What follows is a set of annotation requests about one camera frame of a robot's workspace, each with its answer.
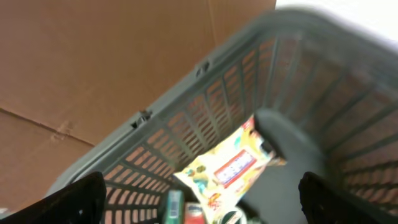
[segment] shopping basket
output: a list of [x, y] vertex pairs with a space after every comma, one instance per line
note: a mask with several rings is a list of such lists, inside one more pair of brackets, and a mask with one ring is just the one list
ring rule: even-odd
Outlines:
[[103, 223], [160, 223], [172, 174], [260, 109], [260, 128], [288, 160], [268, 167], [243, 198], [262, 219], [305, 220], [297, 186], [306, 171], [396, 215], [397, 77], [397, 54], [350, 28], [308, 11], [264, 14], [79, 159], [49, 194], [98, 170]]

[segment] basket slot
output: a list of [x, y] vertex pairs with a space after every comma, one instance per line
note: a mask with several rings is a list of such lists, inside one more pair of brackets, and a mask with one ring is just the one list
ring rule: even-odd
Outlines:
[[[193, 158], [194, 157], [194, 155], [192, 154], [192, 152], [189, 149], [189, 147], [185, 143], [183, 143], [183, 141], [181, 141], [180, 137], [176, 137], [176, 135], [174, 135], [173, 132], [167, 127], [165, 127], [164, 130], [167, 131], [167, 133], [170, 136], [171, 140], [175, 143], [175, 146], [178, 146], [178, 148], [175, 148], [175, 150], [183, 152], [188, 158]], [[174, 168], [176, 168], [176, 169], [181, 168], [181, 164], [178, 163], [178, 166], [174, 167]]]
[[158, 166], [158, 168], [155, 170], [154, 174], [158, 174], [159, 176], [161, 176], [161, 175], [160, 175], [161, 171], [163, 171], [163, 170], [166, 169], [167, 167], [168, 167], [167, 163], [166, 163], [166, 162], [163, 162], [162, 165]]
[[347, 140], [335, 150], [332, 158], [339, 161], [354, 159], [356, 156], [373, 153], [373, 151], [380, 152], [384, 150], [384, 147], [390, 147], [396, 142], [397, 120], [398, 110]]
[[[386, 188], [382, 188], [379, 190], [375, 190], [373, 193], [374, 194], [367, 194], [368, 199], [373, 197], [373, 201], [378, 201], [378, 202], [388, 202], [391, 201], [391, 197], [386, 197], [387, 191], [388, 190], [398, 190], [397, 188], [394, 187], [394, 185], [397, 184], [397, 170], [393, 169], [388, 169], [388, 170], [377, 170], [373, 172], [364, 172], [356, 175], [351, 175], [348, 177], [345, 177], [344, 179], [344, 185], [346, 188], [350, 188], [352, 185], [367, 185], [367, 184], [382, 184], [385, 185]], [[355, 190], [356, 192], [362, 191], [363, 188], [360, 188], [359, 190]]]
[[215, 135], [215, 130], [210, 125], [205, 126], [201, 131], [202, 131], [202, 133], [204, 133], [203, 136], [205, 137], [205, 139], [209, 136], [209, 134]]
[[229, 95], [229, 98], [230, 98], [229, 107], [230, 107], [231, 110], [232, 109], [236, 109], [236, 108], [240, 108], [240, 106], [241, 106], [241, 100], [240, 100], [241, 99], [241, 95], [240, 95], [239, 90], [236, 90], [234, 93], [231, 93]]
[[214, 93], [209, 93], [210, 96], [210, 107], [214, 106], [216, 103], [224, 102], [224, 95], [223, 95], [223, 90], [219, 89], [216, 90]]
[[168, 178], [170, 173], [174, 171], [173, 168], [169, 167], [168, 169], [164, 169], [159, 175], [161, 175], [164, 178]]
[[330, 96], [330, 94], [336, 89], [338, 84], [343, 81], [343, 78], [345, 75], [348, 74], [348, 68], [343, 69], [343, 71], [340, 73], [340, 76], [338, 77], [337, 80], [333, 81], [329, 86], [326, 88], [326, 90], [321, 94], [321, 96], [318, 98], [316, 102], [311, 106], [311, 108], [307, 111], [306, 115], [304, 115], [304, 118], [298, 123], [299, 127], [304, 127], [306, 123], [311, 119], [311, 117], [315, 114], [317, 109], [321, 107], [322, 103], [325, 102], [325, 100]]
[[234, 94], [240, 94], [240, 84], [239, 83], [232, 83], [229, 86], [227, 86], [227, 94], [228, 96], [234, 95]]
[[208, 114], [207, 120], [210, 122], [211, 126], [215, 130], [214, 134], [217, 135], [217, 138], [220, 138], [221, 136], [220, 136], [220, 132], [218, 131], [218, 128], [216, 126], [215, 117], [211, 115], [211, 109], [210, 109], [210, 105], [209, 105], [209, 96], [208, 96], [208, 94], [204, 93], [204, 97], [205, 97], [204, 104], [205, 104], [206, 111]]
[[226, 109], [226, 103], [224, 101], [214, 102], [211, 105], [211, 110], [213, 114], [217, 114], [219, 110], [225, 110], [225, 109]]
[[145, 142], [141, 143], [141, 146], [147, 151], [149, 152], [151, 155], [158, 157], [159, 159], [162, 159], [165, 162], [168, 162], [170, 166], [175, 167], [176, 164], [174, 163], [174, 161], [170, 160], [169, 158], [165, 157], [161, 152], [159, 152], [158, 150], [154, 149], [153, 147], [151, 147], [150, 145], [146, 144]]
[[163, 147], [165, 144], [167, 144], [170, 141], [170, 136], [166, 133], [164, 133], [164, 135], [160, 138], [158, 138], [156, 140], [156, 142], [152, 143], [153, 147], [155, 149], [159, 149], [161, 147]]
[[167, 157], [170, 157], [170, 151], [171, 149], [175, 148], [175, 142], [172, 140], [169, 140], [164, 143], [163, 146], [160, 146], [158, 150], [163, 152]]
[[158, 159], [156, 162], [154, 162], [153, 164], [152, 164], [152, 166], [148, 169], [148, 171], [149, 172], [154, 172], [154, 170], [156, 170], [157, 168], [159, 168], [159, 166], [161, 165], [161, 164], [163, 164], [164, 163], [164, 161], [162, 161], [161, 159]]
[[147, 179], [146, 175], [140, 175], [135, 181], [132, 182], [131, 186], [137, 187], [140, 186], [141, 184], [144, 183], [144, 181]]
[[274, 79], [270, 89], [270, 102], [269, 107], [274, 107], [278, 98], [283, 95], [285, 90], [284, 84], [290, 82], [292, 76], [289, 77], [295, 59], [298, 59], [298, 54], [301, 53], [299, 41], [295, 39], [283, 38], [279, 42], [279, 49], [277, 58], [275, 60]]
[[244, 74], [247, 74], [247, 73], [250, 73], [250, 72], [253, 72], [253, 71], [255, 71], [255, 69], [256, 69], [256, 63], [255, 63], [255, 60], [251, 60], [250, 62], [248, 62], [247, 64], [244, 64], [243, 62], [242, 62], [242, 72], [244, 73]]
[[272, 57], [272, 49], [269, 50], [261, 50], [259, 53], [259, 62], [268, 62], [267, 66], [269, 66]]
[[145, 186], [145, 189], [150, 189], [155, 183], [157, 183], [157, 180], [152, 179], [152, 180]]
[[256, 70], [251, 71], [250, 73], [244, 74], [244, 87], [245, 87], [245, 92], [248, 90], [253, 91], [254, 88], [254, 73]]
[[258, 65], [258, 74], [257, 74], [257, 91], [256, 91], [256, 96], [257, 96], [257, 101], [256, 101], [256, 108], [260, 108], [263, 106], [263, 103], [265, 101], [265, 95], [266, 95], [266, 83], [267, 79], [269, 76], [269, 67], [271, 64], [271, 60], [265, 59], [259, 61]]
[[272, 49], [274, 44], [275, 44], [275, 38], [271, 38], [261, 43], [259, 48], [261, 51], [269, 51]]
[[133, 150], [130, 155], [128, 155], [125, 160], [128, 162], [131, 162], [132, 164], [139, 158], [141, 158], [142, 155], [146, 153], [146, 150], [142, 146], [137, 147], [135, 150]]
[[195, 138], [196, 138], [196, 136], [194, 135], [192, 128], [190, 128], [189, 131], [183, 135], [182, 141], [185, 143], [188, 143], [192, 139], [195, 139]]
[[107, 187], [105, 202], [109, 203], [109, 201], [111, 200], [112, 197], [114, 198], [114, 199], [112, 199], [112, 201], [116, 201], [116, 197], [119, 195], [120, 192], [121, 192], [121, 189]]
[[228, 129], [229, 127], [229, 125], [228, 125], [228, 120], [227, 119], [225, 119], [225, 117], [224, 118], [220, 118], [219, 120], [218, 120], [218, 126], [220, 127], [220, 130], [221, 131], [225, 131], [225, 129]]
[[181, 121], [181, 123], [183, 123], [183, 125], [181, 125], [180, 127], [175, 127], [173, 128], [173, 132], [178, 135], [181, 136], [184, 133], [186, 133], [187, 131], [189, 131], [191, 129], [191, 127], [189, 126], [188, 123], [186, 123], [185, 121]]
[[139, 188], [145, 187], [151, 180], [152, 180], [151, 177], [146, 177], [145, 180], [142, 181], [142, 183], [140, 183], [140, 185], [139, 185], [138, 187], [139, 187]]
[[211, 129], [213, 131], [213, 134], [215, 134], [214, 130], [215, 127], [213, 126], [213, 124], [210, 121], [207, 121], [205, 123], [203, 123], [201, 126], [199, 126], [200, 131], [203, 133], [203, 137], [205, 137], [206, 132]]
[[135, 157], [132, 161], [130, 161], [131, 164], [134, 164], [136, 166], [141, 165], [146, 158], [152, 155], [148, 150], [145, 150], [142, 146], [139, 146], [138, 149], [142, 150], [142, 153], [139, 156]]
[[220, 80], [217, 80], [211, 83], [210, 86], [207, 87], [206, 92], [209, 95], [214, 95], [220, 88], [221, 88], [221, 82]]
[[191, 119], [190, 113], [187, 110], [184, 110], [185, 113], [185, 119], [188, 121], [189, 125], [192, 127], [192, 131], [195, 133], [195, 137], [199, 139], [199, 141], [202, 143], [203, 147], [207, 147], [207, 142], [204, 140], [203, 135], [197, 131], [198, 126], [197, 124]]
[[234, 75], [230, 78], [226, 78], [226, 87], [227, 87], [227, 92], [231, 93], [232, 91], [236, 90], [239, 88], [239, 82], [238, 82], [238, 74], [234, 73]]
[[231, 106], [234, 102], [238, 102], [238, 100], [242, 97], [241, 91], [239, 89], [239, 85], [236, 84], [234, 87], [228, 90], [228, 96], [229, 96], [229, 105]]
[[114, 180], [115, 183], [124, 182], [128, 178], [128, 175], [132, 172], [131, 169], [125, 169], [119, 176], [117, 176]]
[[245, 71], [244, 73], [243, 73], [243, 80], [244, 80], [244, 83], [246, 83], [246, 82], [248, 82], [248, 80], [250, 79], [250, 78], [254, 78], [254, 73], [257, 71], [257, 66], [256, 66], [256, 62], [254, 62], [254, 66], [252, 67], [252, 69], [250, 69], [250, 70], [248, 70], [248, 71]]
[[186, 144], [191, 149], [193, 145], [200, 144], [200, 140], [197, 139], [194, 135], [192, 135], [191, 138], [186, 141]]
[[391, 98], [389, 95], [375, 88], [365, 99], [345, 113], [341, 119], [335, 121], [332, 127], [321, 136], [321, 145], [323, 148], [330, 147], [354, 128], [363, 124], [364, 121], [367, 121], [378, 112], [384, 110], [384, 108], [393, 103], [394, 100], [395, 99]]
[[169, 187], [170, 187], [170, 185], [162, 182], [162, 183], [159, 184], [159, 186], [157, 188], [155, 188], [155, 187], [154, 188], [155, 188], [156, 192], [164, 193], [166, 191], [166, 189], [168, 189]]
[[146, 168], [148, 167], [148, 164], [150, 159], [152, 158], [156, 158], [156, 156], [153, 156], [152, 153], [150, 153], [150, 151], [146, 151], [140, 158], [137, 158], [137, 160], [135, 161], [134, 165], [140, 165], [142, 168]]
[[275, 100], [275, 103], [273, 105], [273, 108], [275, 110], [279, 110], [280, 106], [282, 105], [283, 101], [286, 98], [286, 94], [288, 92], [288, 87], [290, 85], [290, 82], [292, 80], [293, 74], [297, 71], [297, 68], [299, 66], [299, 61], [301, 60], [300, 56], [302, 54], [302, 46], [301, 42], [299, 42], [295, 48], [294, 56], [292, 59], [292, 63], [290, 64], [290, 67], [288, 69], [288, 74], [285, 77], [285, 80], [282, 84], [281, 91], [279, 92], [279, 95], [277, 99]]
[[211, 147], [213, 147], [217, 143], [217, 137], [216, 136], [211, 136], [208, 141], [209, 141], [209, 145]]
[[221, 120], [221, 119], [225, 119], [226, 121], [228, 121], [225, 108], [222, 108], [222, 110], [219, 110], [217, 112], [218, 113], [215, 115], [215, 120], [216, 120], [217, 124], [219, 123], [219, 120]]
[[242, 64], [243, 65], [247, 65], [250, 62], [252, 62], [253, 58], [255, 58], [254, 55], [255, 55], [255, 51], [254, 50], [250, 51], [246, 56], [244, 56], [244, 58], [242, 60]]
[[366, 192], [368, 190], [381, 190], [381, 189], [398, 189], [398, 184], [353, 184], [346, 187], [350, 192], [356, 192], [359, 194], [359, 191]]
[[396, 169], [396, 168], [398, 168], [398, 161], [384, 162], [381, 164], [376, 164], [374, 166], [362, 167], [360, 169], [353, 169], [353, 170], [349, 170], [349, 171], [345, 171], [345, 170], [347, 170], [346, 167], [347, 167], [347, 165], [343, 166], [341, 169], [343, 171], [343, 175], [345, 177], [348, 177], [351, 175], [367, 173], [367, 172], [374, 172], [377, 170]]
[[120, 174], [123, 171], [123, 166], [116, 166], [114, 169], [112, 169], [111, 172], [107, 173], [104, 176], [104, 179], [110, 180], [116, 177], [117, 174]]
[[209, 118], [202, 118], [197, 122], [198, 127], [203, 127], [205, 124], [212, 124]]
[[365, 169], [366, 167], [370, 167], [368, 168], [369, 171], [374, 169], [381, 169], [385, 165], [390, 165], [391, 168], [395, 168], [395, 161], [398, 161], [398, 155], [396, 155], [397, 146], [398, 142], [395, 141], [392, 144], [381, 147], [377, 151], [373, 151], [363, 156], [355, 157], [352, 160], [345, 161], [344, 163], [339, 164], [340, 169], [342, 170], [343, 175], [345, 174], [345, 172], [351, 170], [359, 170], [354, 172], [353, 174], [347, 174], [355, 175], [362, 172], [362, 169]]
[[278, 51], [279, 51], [279, 37], [276, 37], [274, 46], [272, 48], [272, 57], [271, 57], [271, 63], [269, 66], [267, 88], [266, 88], [266, 94], [265, 94], [264, 102], [263, 102], [263, 105], [266, 108], [269, 107], [269, 103], [271, 100], [271, 88], [272, 88], [272, 84], [273, 84], [274, 78], [275, 78], [275, 65], [276, 65], [276, 61], [278, 58]]
[[304, 47], [301, 48], [300, 61], [298, 63], [296, 71], [293, 71], [291, 80], [289, 81], [289, 87], [286, 89], [286, 96], [282, 101], [279, 111], [284, 114], [289, 106], [292, 104], [293, 99], [299, 92], [300, 88], [305, 84], [311, 69], [316, 65], [319, 54], [315, 54], [306, 50]]
[[197, 156], [198, 154], [201, 154], [202, 152], [204, 152], [204, 148], [197, 146], [196, 148], [194, 148], [193, 153], [195, 153], [195, 155]]
[[[223, 90], [224, 102], [225, 102], [225, 105], [228, 105], [228, 94], [226, 92], [226, 83], [225, 83], [224, 78], [221, 78], [221, 84], [222, 84], [221, 86], [222, 86], [222, 90]], [[234, 124], [232, 121], [231, 112], [229, 111], [228, 107], [226, 108], [226, 114], [228, 117], [228, 123], [231, 124], [231, 126], [233, 126]]]
[[315, 62], [315, 65], [312, 67], [310, 73], [308, 74], [305, 83], [299, 89], [299, 91], [295, 95], [294, 99], [292, 100], [291, 105], [287, 109], [287, 111], [285, 113], [286, 117], [289, 118], [292, 115], [292, 113], [296, 110], [296, 108], [299, 105], [300, 101], [304, 97], [304, 93], [306, 92], [306, 90], [309, 88], [309, 86], [314, 81], [314, 78], [315, 78], [316, 74], [318, 73], [319, 68], [321, 67], [323, 61], [324, 61], [324, 58], [321, 58], [321, 57], [317, 58], [317, 61]]
[[[174, 118], [172, 118], [172, 119], [175, 119], [175, 118], [177, 118], [177, 119], [179, 119], [179, 118], [181, 118], [180, 120], [181, 120], [181, 122], [184, 122], [183, 120], [184, 120], [184, 115], [183, 115], [183, 113], [179, 113], [179, 114], [177, 114]], [[169, 126], [168, 126], [168, 128], [166, 128], [166, 126], [165, 126], [165, 130], [169, 133], [169, 135], [172, 137], [172, 139], [174, 140], [174, 142], [178, 145], [178, 146], [180, 146], [180, 148], [182, 149], [182, 151], [183, 151], [183, 153], [187, 156], [187, 157], [189, 157], [190, 159], [193, 159], [193, 157], [194, 157], [194, 155], [192, 154], [192, 151], [190, 150], [190, 148], [182, 141], [182, 138], [181, 138], [181, 134], [184, 134], [184, 133], [176, 133], [176, 130], [174, 130], [174, 131], [172, 131], [172, 130], [170, 130], [169, 128], [172, 128], [172, 127], [170, 127], [170, 123], [169, 123]]]
[[157, 175], [156, 175], [155, 173], [151, 173], [151, 172], [149, 172], [148, 170], [145, 170], [145, 169], [143, 169], [143, 168], [141, 168], [141, 167], [132, 165], [132, 164], [127, 163], [127, 162], [124, 162], [124, 161], [121, 161], [120, 164], [123, 165], [124, 167], [127, 167], [128, 169], [135, 170], [137, 173], [139, 173], [139, 174], [141, 174], [141, 175], [143, 174], [143, 175], [145, 175], [145, 176], [147, 176], [147, 177], [151, 177], [151, 178], [153, 178], [153, 179], [155, 179], [155, 180], [158, 180], [158, 181], [165, 181], [165, 182], [168, 182], [168, 184], [172, 184], [172, 183], [169, 182], [168, 180], [163, 179], [163, 178], [161, 178], [161, 177], [157, 177]]
[[345, 105], [350, 103], [351, 99], [355, 99], [357, 95], [359, 95], [359, 97], [366, 96], [367, 93], [370, 93], [369, 88], [372, 89], [377, 87], [374, 82], [358, 80], [355, 76], [355, 71], [351, 69], [349, 75], [345, 75], [343, 80], [325, 99], [319, 109], [316, 110], [313, 118], [305, 125], [305, 129], [309, 135], [312, 135], [315, 138], [316, 136], [314, 136], [314, 133], [320, 133], [322, 126], [328, 122], [328, 120], [332, 118], [334, 114], [344, 110]]
[[134, 212], [131, 213], [131, 207], [125, 205], [109, 205], [105, 206], [104, 220], [105, 224], [110, 223], [139, 223], [143, 221], [149, 221], [156, 216], [152, 215], [153, 210], [156, 210], [156, 206], [152, 205], [140, 205], [137, 210], [133, 211], [144, 211], [142, 215], [137, 212], [137, 217], [134, 218]]
[[173, 145], [168, 151], [167, 153], [169, 154], [170, 158], [175, 159], [175, 154], [183, 154], [183, 152], [181, 151], [181, 148], [177, 145]]
[[142, 192], [144, 194], [161, 195], [161, 193], [147, 190], [145, 188], [139, 188], [131, 185], [123, 185], [119, 183], [110, 182], [108, 180], [106, 180], [105, 183], [107, 186], [117, 188], [116, 191], [114, 192], [114, 195], [116, 195], [116, 197], [114, 198], [111, 197], [110, 200], [108, 201], [109, 204], [114, 204], [120, 201], [120, 197], [122, 196], [121, 194], [122, 189], [126, 189], [130, 192]]
[[203, 119], [207, 119], [207, 114], [206, 113], [196, 113], [196, 114], [192, 114], [192, 120], [194, 120], [195, 122], [199, 123], [200, 121], [203, 121]]
[[131, 174], [123, 183], [128, 185], [131, 184], [133, 182], [135, 182], [135, 180], [140, 176], [141, 174], [138, 172], [134, 172], [133, 174]]
[[119, 205], [124, 205], [125, 203], [127, 203], [127, 199], [129, 198], [129, 196], [132, 194], [131, 191], [129, 190], [125, 190], [122, 194], [120, 199], [118, 200], [118, 204]]
[[364, 100], [365, 97], [369, 96], [374, 88], [375, 86], [371, 85], [364, 91], [361, 91], [356, 96], [352, 97], [349, 102], [347, 102], [339, 111], [337, 111], [331, 118], [329, 118], [326, 123], [320, 128], [317, 138], [319, 139], [319, 136], [324, 135], [338, 119], [346, 114], [351, 108], [356, 106], [360, 101]]
[[354, 128], [352, 131], [350, 131], [347, 135], [343, 136], [339, 141], [334, 143], [331, 147], [329, 147], [326, 150], [327, 154], [331, 154], [335, 149], [340, 147], [343, 143], [345, 143], [347, 140], [351, 139], [353, 136], [361, 133], [365, 129], [369, 128], [370, 126], [374, 125], [381, 119], [385, 118], [386, 116], [390, 115], [392, 112], [394, 112], [396, 109], [398, 109], [398, 101], [393, 102], [391, 105], [385, 107], [382, 111], [378, 112], [371, 118], [369, 118], [367, 121], [365, 121], [363, 124], [357, 126]]

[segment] white wall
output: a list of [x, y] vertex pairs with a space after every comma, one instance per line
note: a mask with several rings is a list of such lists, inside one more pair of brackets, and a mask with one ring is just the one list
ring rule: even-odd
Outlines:
[[332, 14], [398, 49], [398, 2], [394, 0], [277, 0], [276, 8], [305, 6]]

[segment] brown cardboard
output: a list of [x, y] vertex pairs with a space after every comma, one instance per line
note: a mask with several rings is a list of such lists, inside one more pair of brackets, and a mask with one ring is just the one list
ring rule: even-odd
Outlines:
[[274, 4], [1, 1], [0, 208], [41, 198], [92, 145]]
[[0, 107], [99, 143], [215, 47], [206, 0], [0, 3]]
[[0, 142], [0, 208], [9, 211], [40, 200], [92, 147], [5, 113], [0, 113]]
[[209, 0], [209, 2], [216, 43], [220, 45], [264, 11], [273, 10], [276, 0]]

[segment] basket bottom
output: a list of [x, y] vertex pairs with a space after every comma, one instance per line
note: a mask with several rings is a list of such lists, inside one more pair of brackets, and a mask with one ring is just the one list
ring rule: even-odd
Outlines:
[[256, 113], [260, 130], [271, 135], [284, 152], [285, 166], [267, 167], [243, 197], [243, 202], [255, 208], [260, 218], [270, 224], [307, 223], [302, 212], [299, 182], [306, 171], [338, 183], [326, 157], [316, 145], [280, 113], [259, 110]]

